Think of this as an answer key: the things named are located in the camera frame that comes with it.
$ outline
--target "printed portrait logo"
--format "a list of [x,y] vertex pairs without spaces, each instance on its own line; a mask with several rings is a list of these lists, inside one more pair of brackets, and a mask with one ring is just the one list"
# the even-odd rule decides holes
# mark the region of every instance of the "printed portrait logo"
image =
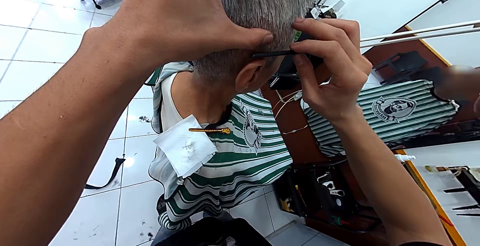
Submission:
[[243,114],[245,114],[245,123],[243,124],[243,138],[245,139],[245,143],[250,148],[255,148],[255,151],[258,151],[258,148],[262,144],[263,135],[258,129],[250,110],[248,110],[248,108],[245,107],[242,102],[241,109]]
[[400,122],[410,116],[417,102],[408,98],[383,98],[380,97],[371,106],[371,109],[384,121]]

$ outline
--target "finger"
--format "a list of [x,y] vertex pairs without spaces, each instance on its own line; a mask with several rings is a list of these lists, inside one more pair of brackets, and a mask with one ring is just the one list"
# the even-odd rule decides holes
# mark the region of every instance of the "finger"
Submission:
[[318,96],[318,81],[315,78],[314,67],[305,54],[293,56],[293,62],[297,66],[298,76],[300,77],[303,100],[312,102]]
[[318,40],[339,42],[351,59],[358,60],[362,56],[360,50],[355,47],[347,33],[341,28],[336,28],[313,18],[297,18],[293,28],[304,31]]
[[221,47],[221,50],[225,49],[247,49],[256,50],[263,45],[269,45],[273,41],[273,35],[271,32],[262,28],[243,28],[235,25],[222,33],[220,37],[225,39],[225,46]]
[[344,30],[355,48],[360,51],[360,24],[357,21],[336,18],[324,18],[321,21]]
[[304,40],[291,44],[290,49],[323,58],[332,76],[345,77],[356,70],[355,64],[337,41]]

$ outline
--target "gray hair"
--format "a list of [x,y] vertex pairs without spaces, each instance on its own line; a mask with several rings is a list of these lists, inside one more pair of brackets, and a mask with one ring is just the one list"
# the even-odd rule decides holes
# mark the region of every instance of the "gray hair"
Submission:
[[[277,51],[293,40],[296,17],[304,17],[314,0],[222,0],[226,15],[245,28],[264,28],[273,33],[273,43],[262,52]],[[236,76],[248,63],[249,51],[230,49],[210,53],[193,61],[195,71],[208,80],[223,80]]]

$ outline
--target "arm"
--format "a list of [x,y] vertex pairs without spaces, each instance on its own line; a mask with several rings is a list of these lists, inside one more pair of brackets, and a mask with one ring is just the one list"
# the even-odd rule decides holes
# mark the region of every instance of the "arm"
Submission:
[[294,27],[318,40],[295,43],[291,49],[324,58],[332,73],[328,84],[318,86],[309,60],[304,55],[295,55],[303,99],[337,131],[360,187],[385,224],[390,243],[394,246],[407,242],[451,245],[428,198],[356,105],[372,69],[371,63],[360,54],[358,23],[304,19]]
[[125,0],[109,22],[85,33],[51,80],[0,120],[2,245],[30,245],[19,240],[23,234],[49,244],[122,111],[158,65],[272,39],[235,25],[220,0]]
[[390,242],[451,245],[430,200],[368,125],[362,110],[332,124],[353,174],[383,221]]

